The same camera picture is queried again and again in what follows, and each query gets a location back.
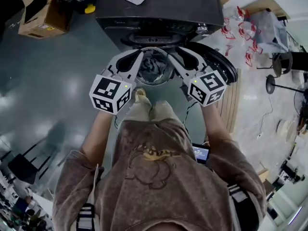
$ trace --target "small screen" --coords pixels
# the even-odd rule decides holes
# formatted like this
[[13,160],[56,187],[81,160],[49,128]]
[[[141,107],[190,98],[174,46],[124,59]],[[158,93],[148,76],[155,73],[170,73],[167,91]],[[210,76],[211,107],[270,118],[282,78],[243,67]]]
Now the small screen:
[[209,155],[209,147],[198,144],[192,144],[193,152],[196,157],[198,163],[205,164],[208,155]]

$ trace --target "gray floor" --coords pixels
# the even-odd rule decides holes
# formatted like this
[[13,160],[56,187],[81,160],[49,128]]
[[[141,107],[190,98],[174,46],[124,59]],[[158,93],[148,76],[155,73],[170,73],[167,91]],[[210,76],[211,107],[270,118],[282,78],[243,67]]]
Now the gray floor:
[[[21,14],[9,22],[15,24]],[[94,15],[74,14],[68,34],[37,40],[17,34],[19,25],[8,28],[0,43],[0,155],[12,150],[25,152],[46,138],[29,155],[38,156],[39,166],[52,154],[52,164],[36,181],[35,188],[53,191],[61,167],[56,167],[71,150],[78,150],[97,114],[89,99],[89,90],[97,73],[119,50],[96,23]],[[178,78],[147,89],[152,102],[165,99],[181,120],[190,105],[179,89]],[[119,114],[123,118],[129,105]],[[194,142],[202,142],[205,128],[201,110],[190,110],[187,128]],[[116,139],[113,126],[103,165],[110,169]],[[2,162],[6,168],[12,155]]]

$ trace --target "washing machine door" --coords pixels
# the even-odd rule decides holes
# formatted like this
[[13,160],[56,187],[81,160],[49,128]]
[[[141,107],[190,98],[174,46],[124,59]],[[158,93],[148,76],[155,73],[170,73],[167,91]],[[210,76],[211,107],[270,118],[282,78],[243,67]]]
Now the washing machine door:
[[185,48],[201,55],[205,61],[210,64],[213,70],[219,71],[227,85],[237,81],[238,75],[235,67],[226,57],[224,57],[215,49],[197,42],[187,43]]

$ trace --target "pant leg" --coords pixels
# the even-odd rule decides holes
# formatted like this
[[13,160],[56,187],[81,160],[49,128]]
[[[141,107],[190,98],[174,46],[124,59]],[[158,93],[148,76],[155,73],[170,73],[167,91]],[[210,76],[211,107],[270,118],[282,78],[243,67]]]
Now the pant leg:
[[173,112],[172,107],[167,101],[158,101],[156,103],[156,106],[152,110],[153,112],[153,119],[152,121],[161,121],[164,119],[175,119],[177,121],[180,121],[178,116]]
[[127,112],[124,120],[149,121],[149,112],[152,105],[147,97],[139,95],[139,101],[135,102]]

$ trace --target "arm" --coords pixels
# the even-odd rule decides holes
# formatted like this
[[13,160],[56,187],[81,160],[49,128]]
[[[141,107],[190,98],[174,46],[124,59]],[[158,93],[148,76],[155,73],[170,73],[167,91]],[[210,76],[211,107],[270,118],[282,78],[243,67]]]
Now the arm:
[[217,108],[214,105],[202,107],[208,140],[212,155],[206,165],[213,169],[228,184],[237,183],[255,196],[259,210],[265,215],[265,189],[259,176],[232,141]]
[[112,118],[112,114],[100,111],[83,142],[81,152],[94,166],[103,163]]
[[201,109],[211,147],[217,147],[222,141],[231,141],[232,138],[228,133],[216,106],[209,105],[201,107]]

